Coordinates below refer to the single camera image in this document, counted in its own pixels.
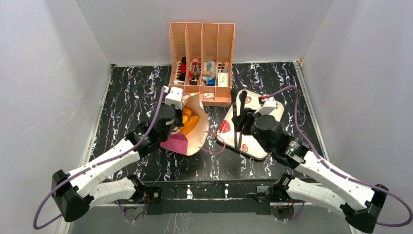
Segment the long twisted orange bread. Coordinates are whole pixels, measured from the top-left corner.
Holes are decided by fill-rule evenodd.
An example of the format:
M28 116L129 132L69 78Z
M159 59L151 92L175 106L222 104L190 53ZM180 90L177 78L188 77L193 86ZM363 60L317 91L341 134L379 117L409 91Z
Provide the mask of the long twisted orange bread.
M180 127L180 132L183 135L188 135L197 125L197 123L199 122L199 117L198 116L184 116L183 118L184 121L184 126Z

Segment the pink and cream paper bag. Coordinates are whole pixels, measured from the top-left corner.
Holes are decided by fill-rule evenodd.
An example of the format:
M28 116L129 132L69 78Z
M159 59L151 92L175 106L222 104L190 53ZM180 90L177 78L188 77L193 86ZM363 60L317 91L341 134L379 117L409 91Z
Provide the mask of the pink and cream paper bag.
M160 147L185 156L191 156L203 148L209 133L209 118L206 114L199 93L191 93L183 96L183 108L187 107L192 111L192 116L198 116L199 122L188 134L183 135L180 127L173 132L167 141L162 142Z

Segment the orange baguette bread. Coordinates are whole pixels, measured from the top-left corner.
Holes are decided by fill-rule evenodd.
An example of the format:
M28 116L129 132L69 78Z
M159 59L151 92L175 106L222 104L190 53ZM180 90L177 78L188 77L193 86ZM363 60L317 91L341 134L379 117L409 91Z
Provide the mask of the orange baguette bread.
M183 123L185 124L191 116L192 116L192 111L189 108L184 107L184 109L183 109Z

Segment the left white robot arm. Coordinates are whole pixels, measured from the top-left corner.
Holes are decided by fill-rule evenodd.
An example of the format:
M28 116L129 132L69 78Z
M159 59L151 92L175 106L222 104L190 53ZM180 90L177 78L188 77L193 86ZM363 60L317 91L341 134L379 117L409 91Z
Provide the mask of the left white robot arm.
M136 176L105 182L121 168L157 151L172 130L183 125L183 103L161 103L151 123L142 122L115 146L88 164L52 175L52 198L66 222L82 217L96 205L119 199L139 203L145 198L144 185Z

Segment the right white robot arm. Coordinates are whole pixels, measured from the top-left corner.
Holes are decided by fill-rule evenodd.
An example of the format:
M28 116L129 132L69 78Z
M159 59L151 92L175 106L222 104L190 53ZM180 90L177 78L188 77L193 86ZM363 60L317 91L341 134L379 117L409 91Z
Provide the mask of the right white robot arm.
M374 231L386 199L385 186L378 184L374 189L352 182L349 175L337 175L340 172L337 167L323 158L317 158L307 143L285 133L273 115L263 115L245 108L240 115L232 118L232 122L235 132L253 136L278 163L323 185L319 187L283 174L272 187L264 192L258 191L254 198L281 202L289 199L307 201L338 214L361 232L371 234Z

